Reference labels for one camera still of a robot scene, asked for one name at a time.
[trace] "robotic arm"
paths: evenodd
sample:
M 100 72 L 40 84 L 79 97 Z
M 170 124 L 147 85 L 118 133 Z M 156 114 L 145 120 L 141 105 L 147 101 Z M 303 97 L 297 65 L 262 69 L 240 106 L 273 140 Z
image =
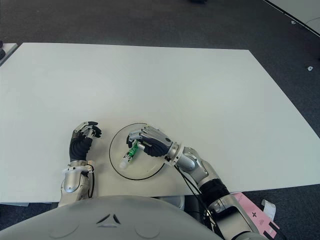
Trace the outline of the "robotic arm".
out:
M 64 170 L 65 177 L 61 184 L 61 200 L 58 207 L 81 200 L 88 194 L 91 198 L 94 191 L 94 168 L 87 162 L 93 138 L 100 138 L 101 130 L 95 121 L 81 123 L 72 132 L 69 147 L 70 164 Z M 92 177 L 91 193 L 89 194 L 89 175 Z
M 194 149 L 173 142 L 159 129 L 149 125 L 130 132 L 128 146 L 131 147 L 135 140 L 148 155 L 164 156 L 169 165 L 177 166 L 192 177 L 218 227 L 217 234 L 225 240 L 248 239 L 248 235 L 257 240 L 265 239 L 236 198 L 229 193 L 216 171 Z

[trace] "black glove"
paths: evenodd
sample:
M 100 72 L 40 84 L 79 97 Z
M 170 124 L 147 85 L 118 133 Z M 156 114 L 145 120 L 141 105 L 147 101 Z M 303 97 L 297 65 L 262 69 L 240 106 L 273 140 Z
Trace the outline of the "black glove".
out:
M 98 123 L 95 121 L 86 121 L 73 131 L 69 147 L 70 162 L 86 161 L 93 137 L 100 138 L 101 136 L 101 130 L 97 125 Z
M 129 148 L 134 140 L 139 141 L 144 146 L 143 151 L 151 157 L 166 155 L 173 143 L 167 135 L 149 125 L 129 133 L 126 139 Z

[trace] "gray carpet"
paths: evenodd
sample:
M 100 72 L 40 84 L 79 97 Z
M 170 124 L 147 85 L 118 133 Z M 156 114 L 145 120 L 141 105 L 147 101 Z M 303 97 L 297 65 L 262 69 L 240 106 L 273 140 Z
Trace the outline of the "gray carpet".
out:
M 263 0 L 0 2 L 0 39 L 7 43 L 249 49 L 320 136 L 320 38 L 290 22 Z M 275 222 L 289 239 L 298 240 L 320 239 L 319 193 L 320 185 L 245 194 L 257 204 L 262 198 L 274 202 Z M 2 205 L 0 228 L 47 207 Z

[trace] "circular plate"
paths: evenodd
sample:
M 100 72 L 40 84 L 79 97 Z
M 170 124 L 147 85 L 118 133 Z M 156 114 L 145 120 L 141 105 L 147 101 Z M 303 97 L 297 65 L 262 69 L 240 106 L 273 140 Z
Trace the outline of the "circular plate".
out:
M 126 155 L 129 147 L 126 143 L 127 136 L 133 130 L 145 127 L 145 123 L 133 123 L 125 126 L 113 137 L 110 148 L 109 158 L 113 169 L 122 177 L 130 180 L 143 180 L 152 177 L 164 166 L 165 160 L 162 157 L 152 157 L 138 149 L 133 156 L 131 163 L 126 169 L 119 167 L 122 158 Z

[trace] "wire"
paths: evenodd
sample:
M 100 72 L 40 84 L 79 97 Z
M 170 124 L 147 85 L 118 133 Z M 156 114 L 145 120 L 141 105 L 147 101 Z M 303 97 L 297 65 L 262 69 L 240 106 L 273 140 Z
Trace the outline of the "wire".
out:
M 213 224 L 214 226 L 216 226 L 216 223 L 212 222 L 211 219 L 213 220 L 214 218 L 211 216 L 211 213 L 208 209 L 208 207 L 206 207 L 206 204 L 200 199 L 198 198 L 198 196 L 195 194 L 195 192 L 192 190 L 192 188 L 190 187 L 189 183 L 192 185 L 192 187 L 199 193 L 199 195 L 201 196 L 201 192 L 199 191 L 199 189 L 180 171 L 178 166 L 174 166 L 174 168 L 181 174 L 185 184 L 188 186 L 188 188 L 190 189 L 190 191 L 192 192 L 192 194 L 195 196 L 195 198 L 198 200 L 198 202 L 200 203 L 200 205 L 204 208 L 204 210 L 207 212 L 207 214 L 209 215 L 209 221 L 211 224 Z
M 94 166 L 92 166 L 91 164 L 88 164 L 88 166 L 90 166 L 92 168 L 92 187 L 91 187 L 91 193 L 89 194 L 89 191 L 88 191 L 88 197 L 91 199 L 92 196 L 94 195 L 94 190 L 95 190 L 95 173 L 94 173 Z
M 184 175 L 184 174 L 181 172 L 181 170 L 179 169 L 179 167 L 177 167 L 177 166 L 174 166 L 174 167 L 175 167 L 175 169 L 177 169 L 177 171 L 182 175 L 182 177 L 191 184 L 191 186 L 198 192 L 198 194 L 201 195 L 201 192 L 199 191 L 199 189 L 186 177 L 186 175 Z
M 313 18 L 313 19 L 311 19 L 311 20 L 309 20 L 309 21 L 306 21 L 305 24 L 307 24 L 307 23 L 309 23 L 309 22 L 311 22 L 311 21 L 313 21 L 313 20 L 317 20 L 317 19 L 320 19 L 320 16 L 319 16 L 319 17 L 316 17 L 316 18 Z

